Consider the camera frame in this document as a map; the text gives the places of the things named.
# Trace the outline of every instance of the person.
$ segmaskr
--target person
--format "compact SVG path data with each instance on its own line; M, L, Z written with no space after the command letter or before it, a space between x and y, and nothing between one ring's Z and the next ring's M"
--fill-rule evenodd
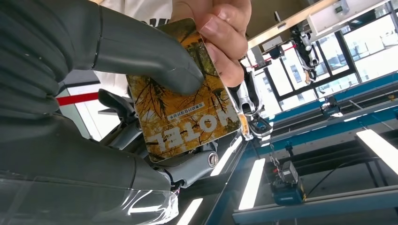
M193 18L224 85L236 87L243 81L238 60L247 52L250 0L104 0L100 4L153 27ZM128 94L124 75L95 73L102 88L121 96Z

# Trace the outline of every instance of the human hand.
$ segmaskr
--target human hand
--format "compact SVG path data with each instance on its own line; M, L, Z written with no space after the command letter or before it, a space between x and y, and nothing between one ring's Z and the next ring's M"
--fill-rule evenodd
M238 60L247 52L245 33L251 14L250 0L173 0L171 21L195 20L224 85L236 87L243 81Z

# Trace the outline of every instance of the red stripe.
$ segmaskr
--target red stripe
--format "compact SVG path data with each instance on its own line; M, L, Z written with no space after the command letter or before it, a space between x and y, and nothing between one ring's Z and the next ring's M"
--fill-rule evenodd
M60 106L70 105L79 102L93 101L97 99L98 99L98 92L57 98Z

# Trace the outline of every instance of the card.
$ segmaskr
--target card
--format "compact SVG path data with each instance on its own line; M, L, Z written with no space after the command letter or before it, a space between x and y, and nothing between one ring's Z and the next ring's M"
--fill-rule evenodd
M154 163L190 151L241 127L193 19L172 22L158 29L184 46L205 80L195 94L181 96L151 78L127 75L146 147Z

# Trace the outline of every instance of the fingernail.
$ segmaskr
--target fingernail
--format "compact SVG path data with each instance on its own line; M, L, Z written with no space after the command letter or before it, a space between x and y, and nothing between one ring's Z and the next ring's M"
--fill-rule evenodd
M211 60L213 62L215 62L216 58L215 58L214 49L210 45L206 45L206 49L207 49L207 52L209 53L209 56L210 56Z
M199 33L204 35L213 35L217 32L217 28L217 22L213 18L210 18L210 20L202 27Z
M222 20L226 20L227 19L227 14L224 11L221 11L218 14L218 18L222 19Z

